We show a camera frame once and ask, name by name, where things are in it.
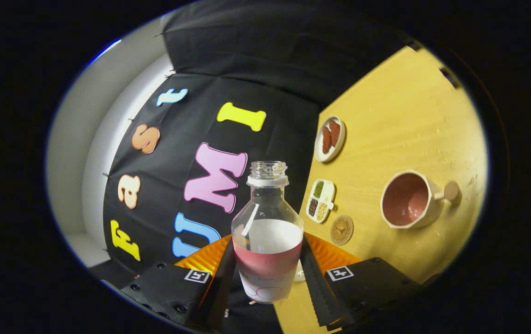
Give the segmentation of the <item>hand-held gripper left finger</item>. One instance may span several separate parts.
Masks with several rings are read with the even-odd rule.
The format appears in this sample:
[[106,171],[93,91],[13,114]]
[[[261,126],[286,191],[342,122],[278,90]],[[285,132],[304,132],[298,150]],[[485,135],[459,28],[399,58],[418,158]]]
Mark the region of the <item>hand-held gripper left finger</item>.
[[175,264],[156,263],[121,294],[193,333],[219,333],[235,265],[227,235]]

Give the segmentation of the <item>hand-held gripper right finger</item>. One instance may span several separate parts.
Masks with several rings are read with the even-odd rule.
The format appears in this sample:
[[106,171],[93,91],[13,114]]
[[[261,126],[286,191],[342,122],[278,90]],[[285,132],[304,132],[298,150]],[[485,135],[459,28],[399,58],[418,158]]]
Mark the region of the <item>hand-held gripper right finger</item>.
[[301,264],[318,324],[328,330],[363,325],[422,290],[382,258],[363,260],[310,233]]

